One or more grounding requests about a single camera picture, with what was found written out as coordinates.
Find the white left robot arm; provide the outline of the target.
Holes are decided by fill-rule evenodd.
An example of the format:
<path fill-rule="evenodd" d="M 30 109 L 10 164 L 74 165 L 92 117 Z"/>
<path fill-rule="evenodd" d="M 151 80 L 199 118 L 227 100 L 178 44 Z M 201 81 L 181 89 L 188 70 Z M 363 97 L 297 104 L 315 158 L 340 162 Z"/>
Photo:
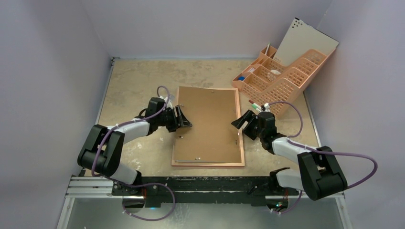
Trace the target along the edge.
<path fill-rule="evenodd" d="M 142 175 L 121 162 L 124 144 L 154 133 L 159 127 L 168 132 L 192 127 L 180 106 L 172 107 L 168 98 L 152 97 L 148 107 L 130 121 L 113 125 L 94 125 L 78 155 L 79 166 L 94 174 L 112 179 L 122 185 L 130 195 L 142 190 Z"/>

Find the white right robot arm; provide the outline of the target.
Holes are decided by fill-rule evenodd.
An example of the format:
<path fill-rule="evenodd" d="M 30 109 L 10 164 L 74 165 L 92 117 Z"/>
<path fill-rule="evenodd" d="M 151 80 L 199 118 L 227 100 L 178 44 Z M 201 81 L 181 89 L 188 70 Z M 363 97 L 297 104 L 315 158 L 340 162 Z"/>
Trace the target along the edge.
<path fill-rule="evenodd" d="M 272 193 L 280 194 L 286 188 L 293 188 L 304 191 L 312 200 L 318 200 L 348 188 L 346 177 L 330 147 L 310 149 L 289 142 L 286 135 L 277 131 L 276 119 L 271 112 L 255 114 L 248 110 L 231 124 L 252 140 L 258 138 L 267 152 L 298 165 L 299 170 L 284 167 L 270 172 L 268 188 Z"/>

